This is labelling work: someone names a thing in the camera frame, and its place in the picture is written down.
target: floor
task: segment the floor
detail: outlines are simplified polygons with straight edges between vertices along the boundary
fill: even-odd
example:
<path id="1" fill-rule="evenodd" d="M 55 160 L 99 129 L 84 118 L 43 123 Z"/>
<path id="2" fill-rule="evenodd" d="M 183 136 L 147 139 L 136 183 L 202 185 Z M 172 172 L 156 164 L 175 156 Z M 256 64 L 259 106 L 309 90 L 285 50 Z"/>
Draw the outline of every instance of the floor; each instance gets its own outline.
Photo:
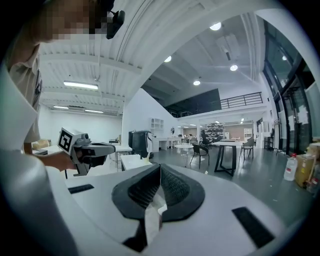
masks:
<path id="1" fill-rule="evenodd" d="M 210 165 L 208 157 L 202 157 L 199 169 L 199 157 L 193 156 L 190 150 L 188 168 L 192 170 L 216 176 L 232 181 L 268 205 L 289 226 L 295 221 L 303 218 L 313 203 L 313 195 L 300 188 L 294 181 L 283 179 L 287 157 L 283 154 L 267 151 L 260 148 L 254 149 L 254 159 L 243 155 L 239 158 L 240 148 L 237 148 L 237 165 L 234 176 L 225 172 L 214 172 L 219 148 L 212 147 L 209 150 Z M 159 164 L 171 164 L 184 167 L 183 156 L 186 152 L 181 149 L 160 150 L 154 153 L 151 162 Z M 224 152 L 223 165 L 230 168 L 232 163 L 232 149 L 226 148 Z"/>

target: black strip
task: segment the black strip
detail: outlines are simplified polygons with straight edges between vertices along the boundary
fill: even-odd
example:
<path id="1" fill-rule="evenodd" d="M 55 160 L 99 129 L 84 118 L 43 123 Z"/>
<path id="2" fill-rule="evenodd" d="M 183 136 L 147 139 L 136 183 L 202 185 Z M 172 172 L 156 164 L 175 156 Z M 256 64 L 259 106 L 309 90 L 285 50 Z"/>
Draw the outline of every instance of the black strip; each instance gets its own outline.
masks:
<path id="1" fill-rule="evenodd" d="M 79 193 L 79 192 L 83 192 L 83 191 L 91 190 L 91 189 L 94 189 L 94 186 L 92 186 L 90 184 L 68 188 L 70 194 L 75 194 L 75 193 Z"/>
<path id="2" fill-rule="evenodd" d="M 265 246 L 275 238 L 246 207 L 233 209 L 232 212 L 258 248 Z"/>

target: ceiling light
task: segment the ceiling light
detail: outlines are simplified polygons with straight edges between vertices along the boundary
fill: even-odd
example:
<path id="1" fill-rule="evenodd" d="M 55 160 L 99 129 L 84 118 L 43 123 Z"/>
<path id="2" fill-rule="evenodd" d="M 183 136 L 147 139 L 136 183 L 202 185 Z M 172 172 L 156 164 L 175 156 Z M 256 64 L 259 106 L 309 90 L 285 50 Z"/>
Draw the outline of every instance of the ceiling light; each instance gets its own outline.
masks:
<path id="1" fill-rule="evenodd" d="M 221 28 L 221 22 L 218 22 L 210 27 L 211 30 L 217 31 Z"/>
<path id="2" fill-rule="evenodd" d="M 168 58 L 166 58 L 165 60 L 164 60 L 164 62 L 170 62 L 171 61 L 171 56 L 169 56 Z"/>
<path id="3" fill-rule="evenodd" d="M 92 112 L 92 113 L 103 113 L 102 111 L 88 110 L 88 109 L 85 109 L 84 111 L 86 111 L 86 112 Z"/>
<path id="4" fill-rule="evenodd" d="M 65 109 L 68 110 L 69 108 L 67 106 L 53 106 L 56 109 Z"/>
<path id="5" fill-rule="evenodd" d="M 63 82 L 65 86 L 73 86 L 73 87 L 81 87 L 81 88 L 88 88 L 88 89 L 94 89 L 98 90 L 98 85 L 96 84 L 87 84 L 87 83 L 81 83 L 81 82 Z"/>
<path id="6" fill-rule="evenodd" d="M 232 65 L 231 67 L 230 67 L 230 70 L 231 71 L 236 71 L 238 69 L 238 66 L 237 65 Z"/>

